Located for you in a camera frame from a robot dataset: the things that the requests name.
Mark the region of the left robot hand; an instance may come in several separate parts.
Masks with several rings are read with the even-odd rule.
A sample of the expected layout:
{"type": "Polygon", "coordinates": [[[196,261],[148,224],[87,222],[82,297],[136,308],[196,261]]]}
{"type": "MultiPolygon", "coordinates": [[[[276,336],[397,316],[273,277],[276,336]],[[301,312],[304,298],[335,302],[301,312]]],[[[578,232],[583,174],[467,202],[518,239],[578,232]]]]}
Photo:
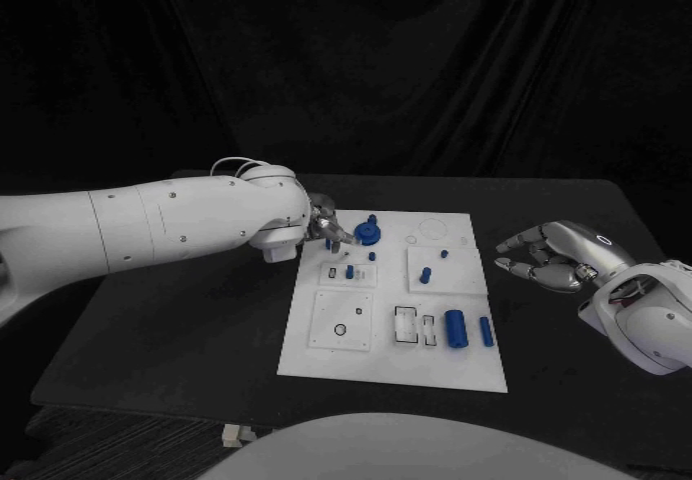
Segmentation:
{"type": "Polygon", "coordinates": [[[307,239],[324,240],[332,254],[340,251],[343,244],[354,244],[354,236],[345,232],[335,216],[335,204],[331,198],[319,193],[308,194],[309,221],[307,226],[307,239]]]}

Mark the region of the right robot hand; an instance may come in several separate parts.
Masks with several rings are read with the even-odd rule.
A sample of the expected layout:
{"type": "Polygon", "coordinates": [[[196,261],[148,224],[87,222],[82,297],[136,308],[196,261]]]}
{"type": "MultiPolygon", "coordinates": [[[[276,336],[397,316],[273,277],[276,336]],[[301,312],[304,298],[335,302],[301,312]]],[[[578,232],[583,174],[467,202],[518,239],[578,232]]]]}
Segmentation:
{"type": "Polygon", "coordinates": [[[495,247],[505,254],[520,247],[534,260],[521,263],[494,259],[495,266],[513,276],[557,293],[576,293],[585,285],[602,287],[635,265],[622,247],[583,225],[560,220],[523,230],[495,247]]]}

